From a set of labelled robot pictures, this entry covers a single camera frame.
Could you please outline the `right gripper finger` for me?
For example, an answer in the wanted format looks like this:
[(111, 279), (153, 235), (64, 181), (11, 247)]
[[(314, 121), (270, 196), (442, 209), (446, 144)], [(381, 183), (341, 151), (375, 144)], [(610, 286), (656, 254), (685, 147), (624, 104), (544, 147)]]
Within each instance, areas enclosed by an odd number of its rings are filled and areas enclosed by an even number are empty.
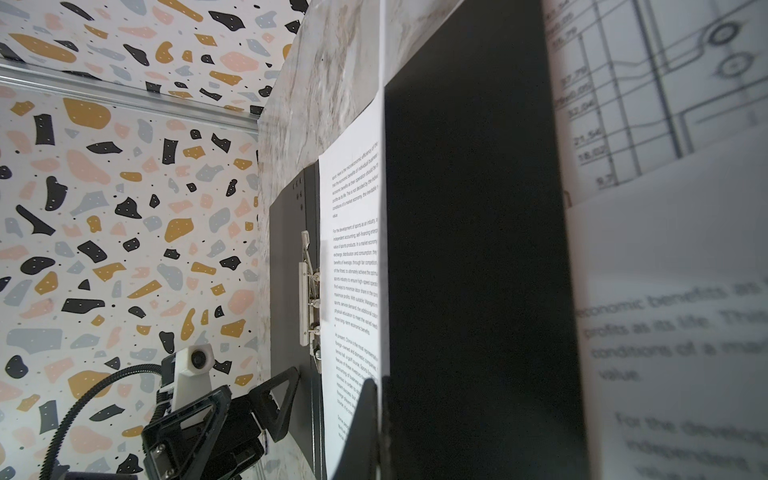
[(377, 478), (378, 419), (378, 387), (373, 379), (366, 379), (362, 384), (334, 480)]

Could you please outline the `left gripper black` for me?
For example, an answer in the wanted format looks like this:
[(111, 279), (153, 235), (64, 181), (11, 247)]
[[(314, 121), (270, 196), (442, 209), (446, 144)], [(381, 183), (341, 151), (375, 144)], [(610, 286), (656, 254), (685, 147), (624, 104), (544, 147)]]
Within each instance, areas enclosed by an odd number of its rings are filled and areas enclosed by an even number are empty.
[(235, 478), (264, 455), (262, 429), (274, 442), (288, 434), (299, 380), (290, 367), (235, 399), (222, 386), (150, 423), (141, 434), (148, 478)]

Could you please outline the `orange folder black inside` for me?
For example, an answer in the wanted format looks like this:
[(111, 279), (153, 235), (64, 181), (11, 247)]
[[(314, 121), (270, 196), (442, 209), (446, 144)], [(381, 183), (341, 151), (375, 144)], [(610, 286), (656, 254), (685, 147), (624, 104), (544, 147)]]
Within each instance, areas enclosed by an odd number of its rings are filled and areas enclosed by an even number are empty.
[(375, 98), (381, 419), (328, 476), (588, 478), (541, 4), (311, 2), (260, 122), (274, 188)]

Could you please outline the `printed paper sheet with diagram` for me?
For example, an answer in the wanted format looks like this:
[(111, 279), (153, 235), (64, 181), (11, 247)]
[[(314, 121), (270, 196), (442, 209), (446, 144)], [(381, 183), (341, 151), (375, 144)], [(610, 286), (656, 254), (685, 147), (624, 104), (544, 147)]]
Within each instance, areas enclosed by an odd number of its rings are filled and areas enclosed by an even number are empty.
[(767, 120), (763, 1), (542, 9), (567, 206)]

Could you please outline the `printed paper sheet top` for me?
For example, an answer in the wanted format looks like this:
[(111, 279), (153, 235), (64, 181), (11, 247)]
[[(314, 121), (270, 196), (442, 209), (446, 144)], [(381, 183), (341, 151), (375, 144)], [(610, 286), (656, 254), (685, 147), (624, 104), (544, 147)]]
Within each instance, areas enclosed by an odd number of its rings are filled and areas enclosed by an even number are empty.
[(360, 391), (380, 378), (383, 96), (319, 158), (325, 463), (334, 475)]

